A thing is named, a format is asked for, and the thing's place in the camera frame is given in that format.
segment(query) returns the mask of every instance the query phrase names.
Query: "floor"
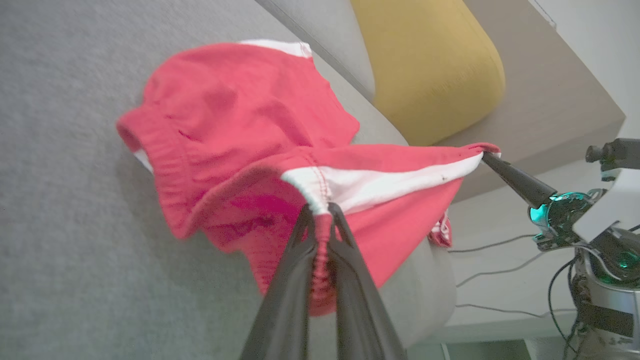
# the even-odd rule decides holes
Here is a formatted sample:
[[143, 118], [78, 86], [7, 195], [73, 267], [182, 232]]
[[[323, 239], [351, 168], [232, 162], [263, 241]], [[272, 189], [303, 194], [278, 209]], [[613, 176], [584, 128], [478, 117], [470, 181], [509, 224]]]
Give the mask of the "floor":
[[[627, 121], [623, 126], [625, 136], [640, 137], [640, 42], [637, 36], [640, 34], [640, 1], [637, 0], [530, 0], [551, 25], [555, 24], [557, 32], [575, 51], [594, 76], [601, 82], [618, 106], [627, 115]], [[576, 179], [581, 174], [584, 179]], [[587, 169], [582, 164], [570, 164], [563, 168], [555, 169], [552, 174], [556, 184], [572, 186], [591, 182], [590, 177], [597, 176], [597, 172]], [[508, 217], [514, 209], [504, 207], [504, 213], [496, 213], [495, 216]], [[531, 225], [527, 221], [515, 222], [513, 232], [530, 232]], [[476, 236], [495, 237], [489, 228], [467, 229], [474, 231]], [[559, 299], [559, 306], [564, 304]], [[463, 316], [464, 309], [457, 309]], [[486, 316], [496, 316], [488, 312]], [[481, 353], [484, 345], [473, 345], [468, 352]], [[439, 345], [418, 344], [409, 351], [410, 359], [445, 359]], [[460, 355], [450, 354], [450, 359], [463, 359]], [[553, 356], [544, 355], [537, 357], [539, 360], [554, 360]]]

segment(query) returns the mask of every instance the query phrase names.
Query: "gray sofa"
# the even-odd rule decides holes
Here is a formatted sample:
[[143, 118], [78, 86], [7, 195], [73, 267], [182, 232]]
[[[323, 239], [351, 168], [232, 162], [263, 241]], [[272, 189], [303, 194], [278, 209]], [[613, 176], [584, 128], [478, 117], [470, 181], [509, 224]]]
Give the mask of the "gray sofa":
[[[261, 300], [246, 260], [202, 234], [173, 238], [152, 176], [115, 131], [172, 54], [251, 38], [296, 41], [291, 28], [332, 62], [316, 56], [362, 125], [355, 142], [406, 145], [365, 98], [371, 68], [364, 45], [354, 50], [358, 33], [332, 47], [332, 33], [322, 39], [320, 28], [265, 8], [253, 0], [0, 4], [0, 359], [239, 355]], [[327, 28], [357, 31], [349, 16], [355, 21]], [[448, 254], [423, 243], [381, 294], [407, 347], [429, 335], [455, 303]], [[313, 319], [310, 351], [335, 359], [333, 315]]]

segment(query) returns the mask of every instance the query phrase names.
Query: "gray cushion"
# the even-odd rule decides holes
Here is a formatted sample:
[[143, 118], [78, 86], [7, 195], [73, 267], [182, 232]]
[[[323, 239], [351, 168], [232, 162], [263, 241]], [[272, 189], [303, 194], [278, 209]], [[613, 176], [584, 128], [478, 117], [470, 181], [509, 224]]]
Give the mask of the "gray cushion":
[[329, 63], [366, 99], [375, 82], [349, 0], [256, 0]]
[[[2, 2], [0, 359], [237, 357], [261, 300], [246, 260], [170, 234], [114, 124], [170, 55], [248, 38], [297, 40], [251, 0]], [[404, 143], [317, 66], [361, 121], [358, 141]], [[421, 251], [383, 289], [405, 341], [452, 305], [428, 294], [448, 259]], [[314, 359], [335, 359], [333, 321], [312, 322]]]

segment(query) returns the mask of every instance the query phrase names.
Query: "gray wire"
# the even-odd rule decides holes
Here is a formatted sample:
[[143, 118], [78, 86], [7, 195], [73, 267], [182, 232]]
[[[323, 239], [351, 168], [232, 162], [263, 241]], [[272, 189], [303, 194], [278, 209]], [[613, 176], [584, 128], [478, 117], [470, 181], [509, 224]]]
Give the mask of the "gray wire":
[[476, 247], [474, 249], [466, 249], [466, 250], [450, 250], [450, 253], [462, 253], [462, 252], [473, 252], [473, 251], [480, 251], [480, 250], [484, 250], [484, 249], [489, 249], [490, 247], [494, 247], [494, 246], [499, 246], [499, 245], [504, 245], [506, 243], [510, 243], [512, 241], [516, 241], [522, 238], [532, 238], [536, 236], [536, 234], [526, 234], [526, 235], [520, 235], [520, 236], [516, 236], [515, 238], [509, 239], [509, 240], [504, 240], [504, 241], [500, 241], [499, 243], [493, 243], [490, 245], [485, 245], [485, 246], [481, 246], [481, 247]]
[[464, 284], [468, 283], [469, 281], [471, 281], [471, 280], [475, 279], [476, 277], [482, 276], [482, 275], [496, 275], [496, 274], [505, 274], [505, 273], [508, 273], [508, 272], [518, 271], [518, 270], [520, 270], [521, 268], [523, 268], [523, 267], [525, 267], [525, 266], [527, 266], [527, 265], [531, 264], [532, 262], [536, 261], [540, 256], [542, 256], [542, 255], [544, 255], [544, 254], [546, 254], [546, 252], [541, 252], [541, 253], [539, 253], [538, 255], [535, 255], [533, 258], [531, 258], [531, 259], [529, 259], [529, 260], [525, 261], [525, 263], [524, 263], [524, 264], [522, 264], [522, 265], [520, 265], [520, 266], [518, 266], [518, 267], [516, 267], [516, 268], [513, 268], [513, 269], [509, 269], [509, 270], [500, 270], [500, 271], [493, 271], [493, 272], [479, 272], [479, 273], [477, 273], [477, 274], [473, 275], [472, 277], [468, 277], [468, 278], [466, 278], [466, 279], [465, 279], [465, 280], [463, 280], [461, 283], [457, 284], [457, 285], [456, 285], [456, 287], [457, 287], [457, 288], [459, 288], [460, 286], [463, 286]]
[[[495, 307], [488, 307], [488, 306], [482, 306], [482, 305], [475, 305], [475, 304], [460, 304], [460, 305], [456, 305], [456, 307], [477, 307], [478, 309], [484, 309], [484, 310], [492, 310], [492, 311], [498, 311], [500, 313], [507, 313], [507, 314], [525, 314], [525, 315], [529, 315], [529, 316], [533, 316], [536, 318], [546, 318], [547, 316], [549, 316], [549, 314], [551, 313], [550, 311], [547, 311], [546, 313], [542, 313], [540, 315], [536, 315], [534, 313], [530, 313], [528, 311], [522, 311], [522, 310], [503, 310], [503, 309], [496, 309]], [[576, 312], [575, 309], [554, 309], [555, 313], [561, 313], [561, 312]]]

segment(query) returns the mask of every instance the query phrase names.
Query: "red fabric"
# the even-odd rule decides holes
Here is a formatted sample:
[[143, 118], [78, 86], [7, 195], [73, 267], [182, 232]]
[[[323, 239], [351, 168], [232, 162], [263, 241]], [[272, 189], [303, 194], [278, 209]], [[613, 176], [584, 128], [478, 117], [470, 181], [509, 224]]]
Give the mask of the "red fabric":
[[[170, 58], [150, 78], [143, 104], [117, 124], [131, 151], [147, 153], [172, 233], [187, 238], [201, 229], [221, 250], [244, 252], [263, 293], [307, 202], [281, 179], [287, 170], [317, 170], [322, 199], [331, 200], [335, 184], [319, 167], [410, 172], [498, 151], [349, 145], [358, 128], [311, 59], [240, 44]], [[347, 214], [377, 286], [442, 218], [461, 184], [448, 180]], [[335, 309], [326, 269], [331, 217], [316, 215], [311, 313], [322, 315]]]

